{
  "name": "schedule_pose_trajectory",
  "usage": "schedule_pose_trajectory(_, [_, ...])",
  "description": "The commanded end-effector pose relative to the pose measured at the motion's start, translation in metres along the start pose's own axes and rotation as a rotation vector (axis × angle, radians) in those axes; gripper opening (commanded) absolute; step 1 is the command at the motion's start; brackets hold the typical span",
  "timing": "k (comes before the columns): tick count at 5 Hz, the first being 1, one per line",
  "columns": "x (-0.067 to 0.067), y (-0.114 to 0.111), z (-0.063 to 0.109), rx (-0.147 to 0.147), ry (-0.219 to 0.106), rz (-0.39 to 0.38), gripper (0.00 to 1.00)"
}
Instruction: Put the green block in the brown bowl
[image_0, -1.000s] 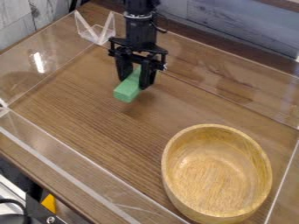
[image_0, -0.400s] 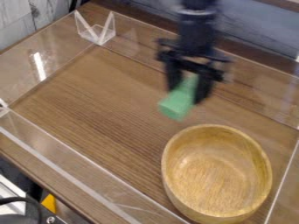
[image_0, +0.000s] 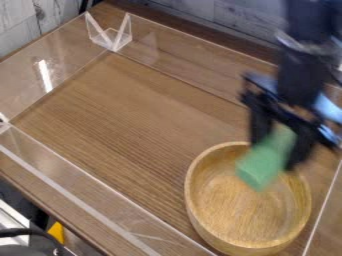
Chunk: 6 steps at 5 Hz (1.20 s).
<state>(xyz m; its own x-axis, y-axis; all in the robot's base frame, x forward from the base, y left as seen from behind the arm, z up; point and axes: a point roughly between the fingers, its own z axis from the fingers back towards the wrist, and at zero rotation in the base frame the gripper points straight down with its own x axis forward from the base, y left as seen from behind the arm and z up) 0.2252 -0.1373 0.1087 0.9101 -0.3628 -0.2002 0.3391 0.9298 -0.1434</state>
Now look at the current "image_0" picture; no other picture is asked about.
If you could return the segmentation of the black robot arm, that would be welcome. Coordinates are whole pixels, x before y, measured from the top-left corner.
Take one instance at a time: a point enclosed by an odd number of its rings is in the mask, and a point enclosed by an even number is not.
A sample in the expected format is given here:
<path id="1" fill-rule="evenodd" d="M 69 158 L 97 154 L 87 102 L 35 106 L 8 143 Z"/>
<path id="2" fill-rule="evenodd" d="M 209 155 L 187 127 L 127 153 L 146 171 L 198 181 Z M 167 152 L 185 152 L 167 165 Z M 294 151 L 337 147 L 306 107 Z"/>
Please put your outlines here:
<path id="1" fill-rule="evenodd" d="M 249 174 L 290 171 L 318 144 L 342 145 L 328 126 L 342 126 L 342 107 L 326 96 L 326 83 L 342 84 L 342 0 L 285 0 L 285 8 L 277 76 L 245 75 L 252 148 L 238 168 Z"/>

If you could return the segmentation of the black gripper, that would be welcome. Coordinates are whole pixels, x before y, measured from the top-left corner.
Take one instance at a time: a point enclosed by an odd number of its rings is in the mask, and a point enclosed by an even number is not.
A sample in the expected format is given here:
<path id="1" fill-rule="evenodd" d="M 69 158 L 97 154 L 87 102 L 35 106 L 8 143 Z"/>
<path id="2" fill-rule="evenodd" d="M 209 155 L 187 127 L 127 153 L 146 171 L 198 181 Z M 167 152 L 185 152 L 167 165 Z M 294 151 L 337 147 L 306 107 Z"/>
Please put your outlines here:
<path id="1" fill-rule="evenodd" d="M 342 125 L 342 107 L 325 95 L 329 69 L 320 55 L 284 49 L 278 76 L 244 74 L 241 101 L 250 109 L 250 141 L 258 144 L 273 130 L 273 121 L 297 134 L 286 169 L 293 170 L 310 157 L 316 143 L 329 148 L 342 146 L 338 135 L 325 124 Z"/>

